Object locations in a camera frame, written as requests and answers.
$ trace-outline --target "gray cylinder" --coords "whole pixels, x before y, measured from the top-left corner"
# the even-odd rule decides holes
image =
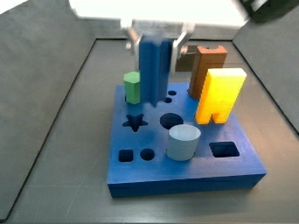
[[[193,158],[201,138],[201,130],[190,124],[173,126],[169,135],[166,154],[177,161]]]

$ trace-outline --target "yellow block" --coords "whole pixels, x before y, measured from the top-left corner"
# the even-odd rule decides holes
[[[242,68],[209,69],[195,120],[207,124],[211,117],[215,123],[225,123],[230,118],[247,74]]]

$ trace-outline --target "hole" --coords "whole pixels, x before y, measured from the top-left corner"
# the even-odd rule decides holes
[[[121,150],[118,154],[118,161],[125,162],[133,162],[134,161],[134,151],[133,150]]]
[[[210,149],[215,158],[231,158],[239,156],[239,149],[233,142],[210,143]]]
[[[141,152],[141,157],[146,161],[153,160],[155,158],[155,151],[151,149],[143,149]]]
[[[173,101],[174,101],[173,98],[166,97],[166,99],[165,99],[165,102],[166,102],[166,103],[171,103]]]
[[[174,90],[169,91],[169,95],[177,95],[177,92]]]
[[[127,122],[123,123],[125,127],[131,127],[134,132],[138,132],[141,126],[149,125],[149,122],[145,121],[145,115],[127,115]]]
[[[183,119],[179,115],[174,113],[165,114],[161,118],[161,124],[166,129],[170,129],[178,124],[183,124]]]

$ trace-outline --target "square hole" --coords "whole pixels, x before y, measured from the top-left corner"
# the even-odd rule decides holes
[[[234,142],[210,143],[210,149],[215,158],[231,158],[239,156],[239,149]]]
[[[121,150],[118,154],[118,161],[125,162],[133,162],[134,161],[134,151],[133,150]]]

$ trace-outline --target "round hole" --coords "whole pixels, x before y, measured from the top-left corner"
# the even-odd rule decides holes
[[[141,152],[141,157],[146,161],[153,160],[155,158],[155,151],[151,149],[143,149]]]
[[[173,98],[166,97],[166,99],[165,99],[165,102],[166,102],[166,103],[171,103],[173,101],[174,101]]]
[[[169,113],[161,117],[161,124],[166,129],[170,129],[173,126],[183,124],[183,119],[179,115]]]
[[[177,92],[175,91],[169,91],[169,95],[177,95]]]

